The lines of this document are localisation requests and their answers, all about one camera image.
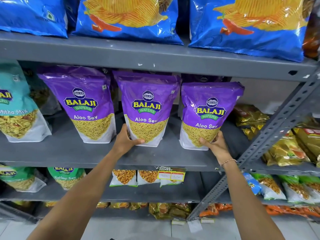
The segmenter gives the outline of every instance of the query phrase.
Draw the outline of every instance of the human hand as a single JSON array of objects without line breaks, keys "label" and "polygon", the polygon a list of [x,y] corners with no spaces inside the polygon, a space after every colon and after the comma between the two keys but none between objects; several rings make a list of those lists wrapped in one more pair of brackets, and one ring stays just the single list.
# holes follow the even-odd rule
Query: human hand
[{"label": "human hand", "polygon": [[206,139],[200,137],[199,141],[202,145],[209,147],[213,154],[216,156],[218,163],[222,165],[225,161],[232,159],[230,152],[228,151],[226,142],[224,140],[222,131],[219,131],[214,139],[214,142],[210,143]]},{"label": "human hand", "polygon": [[143,139],[130,140],[127,131],[127,125],[123,124],[120,133],[117,135],[114,145],[111,149],[119,158],[127,153],[133,146],[144,143]]}]

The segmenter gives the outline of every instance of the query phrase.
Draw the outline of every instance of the bracelet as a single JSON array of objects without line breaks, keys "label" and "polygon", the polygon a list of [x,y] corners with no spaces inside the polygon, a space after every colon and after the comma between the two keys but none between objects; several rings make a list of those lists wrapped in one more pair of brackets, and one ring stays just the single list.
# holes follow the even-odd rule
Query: bracelet
[{"label": "bracelet", "polygon": [[227,162],[229,162],[229,161],[235,161],[236,163],[237,163],[237,160],[235,160],[235,159],[229,159],[229,160],[226,160],[224,163],[222,163],[222,164],[220,164],[220,166],[223,166],[225,163],[227,163]]}]

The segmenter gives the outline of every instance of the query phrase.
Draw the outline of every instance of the metal shelf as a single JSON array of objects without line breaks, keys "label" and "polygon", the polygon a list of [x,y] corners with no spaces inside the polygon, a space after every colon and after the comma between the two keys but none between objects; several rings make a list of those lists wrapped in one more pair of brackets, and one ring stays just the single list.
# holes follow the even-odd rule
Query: metal shelf
[{"label": "metal shelf", "polygon": [[[110,151],[109,144],[83,143],[76,128],[65,113],[52,118],[52,136],[37,143],[10,143],[0,134],[1,161],[10,166],[94,168]],[[116,119],[117,130],[123,120]],[[158,147],[135,146],[117,163],[117,169],[155,170],[157,166],[186,168],[188,171],[218,171],[220,165],[213,153],[183,149],[179,143],[181,120],[170,117]],[[248,139],[232,122],[222,126],[231,155],[236,158],[248,146]]]},{"label": "metal shelf", "polygon": [[[44,205],[39,206],[35,212],[35,217],[38,219],[43,219],[52,209],[52,207],[46,207]],[[149,208],[142,208],[138,210],[129,210],[129,209],[111,209],[109,207],[105,209],[96,209],[92,215],[94,218],[122,218],[122,219],[142,219],[152,221],[156,219],[153,215],[149,213]]]},{"label": "metal shelf", "polygon": [[[109,187],[111,178],[101,197],[102,202],[175,202],[198,203],[204,195],[199,172],[187,172],[185,181],[179,185],[146,184],[138,187],[117,186]],[[48,179],[47,186],[37,193],[17,192],[7,187],[0,195],[0,200],[29,200],[29,201],[58,201],[66,191],[54,181]]]},{"label": "metal shelf", "polygon": [[82,66],[140,69],[305,82],[317,62],[301,63],[185,46],[0,32],[0,57]]},{"label": "metal shelf", "polygon": [[[299,204],[288,203],[286,200],[264,200],[262,195],[257,195],[257,197],[259,198],[262,204],[270,205],[270,206],[317,206],[317,204],[310,205],[307,203],[299,203]],[[215,203],[232,204],[229,190],[226,190],[225,192],[223,192],[219,196],[219,198],[215,200]]]},{"label": "metal shelf", "polygon": [[262,160],[255,160],[249,164],[250,172],[283,175],[307,175],[320,176],[320,168],[313,163],[303,162],[300,165],[279,167],[278,165],[267,166]]}]

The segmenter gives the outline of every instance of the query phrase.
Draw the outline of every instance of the tile floor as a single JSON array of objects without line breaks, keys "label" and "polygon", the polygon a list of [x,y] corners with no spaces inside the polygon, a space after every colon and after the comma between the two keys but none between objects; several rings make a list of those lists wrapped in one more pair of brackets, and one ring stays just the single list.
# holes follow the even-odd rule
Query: tile floor
[{"label": "tile floor", "polygon": [[[320,225],[300,217],[274,217],[286,240],[320,240]],[[0,221],[0,240],[25,240],[34,224]],[[190,233],[187,224],[172,225],[169,221],[145,221],[92,218],[82,240],[240,240],[236,222],[231,218],[216,219],[213,224],[202,224],[202,231]]]}]

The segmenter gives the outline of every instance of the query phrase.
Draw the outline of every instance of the blue chips packet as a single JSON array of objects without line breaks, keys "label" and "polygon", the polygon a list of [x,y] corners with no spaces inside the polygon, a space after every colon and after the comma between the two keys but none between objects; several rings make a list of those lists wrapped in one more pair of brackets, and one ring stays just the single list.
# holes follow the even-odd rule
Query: blue chips packet
[{"label": "blue chips packet", "polygon": [[67,38],[63,0],[0,0],[0,30]]},{"label": "blue chips packet", "polygon": [[80,0],[74,35],[183,44],[178,0]]},{"label": "blue chips packet", "polygon": [[191,0],[190,47],[301,62],[314,0]]},{"label": "blue chips packet", "polygon": [[248,182],[248,185],[251,188],[254,195],[259,194],[261,192],[261,186],[260,186],[259,182],[256,179],[254,179],[254,177],[252,177],[250,173],[244,172],[244,173],[242,173],[242,175],[244,176],[244,178]]},{"label": "blue chips packet", "polygon": [[75,28],[77,24],[78,7],[80,0],[63,0],[68,17],[68,24]]}]

